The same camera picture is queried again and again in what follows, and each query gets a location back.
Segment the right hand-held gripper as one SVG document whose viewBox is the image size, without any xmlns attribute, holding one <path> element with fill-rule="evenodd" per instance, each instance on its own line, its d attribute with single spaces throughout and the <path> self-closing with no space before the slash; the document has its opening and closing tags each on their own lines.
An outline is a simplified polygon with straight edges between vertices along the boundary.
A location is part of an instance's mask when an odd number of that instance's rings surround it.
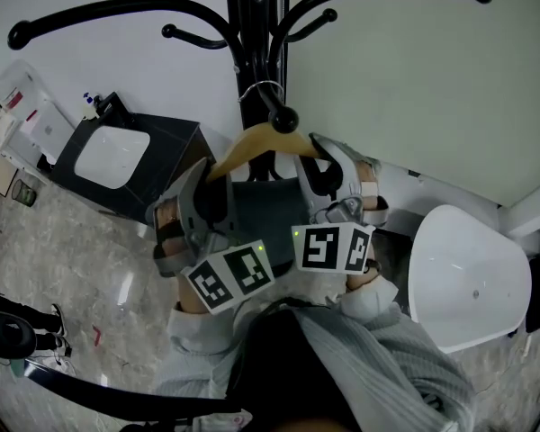
<svg viewBox="0 0 540 432">
<path fill-rule="evenodd" d="M 310 141 L 318 157 L 295 158 L 308 212 L 302 225 L 292 227 L 295 264 L 307 272 L 362 273 L 388 206 L 380 197 L 352 197 L 359 193 L 359 178 L 343 143 L 315 132 Z"/>
</svg>

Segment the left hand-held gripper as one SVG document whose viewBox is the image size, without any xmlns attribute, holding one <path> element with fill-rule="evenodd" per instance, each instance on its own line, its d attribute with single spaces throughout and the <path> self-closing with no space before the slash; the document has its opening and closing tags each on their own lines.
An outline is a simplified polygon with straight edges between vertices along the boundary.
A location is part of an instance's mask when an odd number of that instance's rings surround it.
<svg viewBox="0 0 540 432">
<path fill-rule="evenodd" d="M 207 222 L 199 214 L 194 198 L 208 169 L 209 160 L 201 158 L 160 197 L 160 204 L 177 202 L 177 220 L 183 233 L 207 229 Z M 239 221 L 231 177 L 218 178 L 212 188 L 213 227 L 234 235 Z M 225 238 L 213 235 L 197 258 L 186 249 L 173 256 L 157 257 L 155 262 L 164 277 L 184 277 L 210 314 L 233 308 L 275 284 L 266 246 L 261 240 L 231 246 Z"/>
</svg>

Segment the person's right hand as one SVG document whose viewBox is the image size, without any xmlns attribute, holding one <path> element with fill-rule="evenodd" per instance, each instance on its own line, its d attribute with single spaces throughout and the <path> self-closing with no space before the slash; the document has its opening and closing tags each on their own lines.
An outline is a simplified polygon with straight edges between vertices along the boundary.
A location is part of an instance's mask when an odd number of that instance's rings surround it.
<svg viewBox="0 0 540 432">
<path fill-rule="evenodd" d="M 386 211 L 388 203 L 379 194 L 379 185 L 374 168 L 365 161 L 359 161 L 356 163 L 356 171 L 361 183 L 363 211 Z"/>
</svg>

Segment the person's left hand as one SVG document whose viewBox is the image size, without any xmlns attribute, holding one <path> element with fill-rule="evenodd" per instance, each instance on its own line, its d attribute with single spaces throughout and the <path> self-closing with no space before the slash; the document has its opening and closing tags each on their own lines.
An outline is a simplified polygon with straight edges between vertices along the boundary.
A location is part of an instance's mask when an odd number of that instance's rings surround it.
<svg viewBox="0 0 540 432">
<path fill-rule="evenodd" d="M 180 268 L 193 261 L 180 221 L 176 197 L 159 203 L 153 212 L 157 244 L 153 258 L 160 268 Z"/>
</svg>

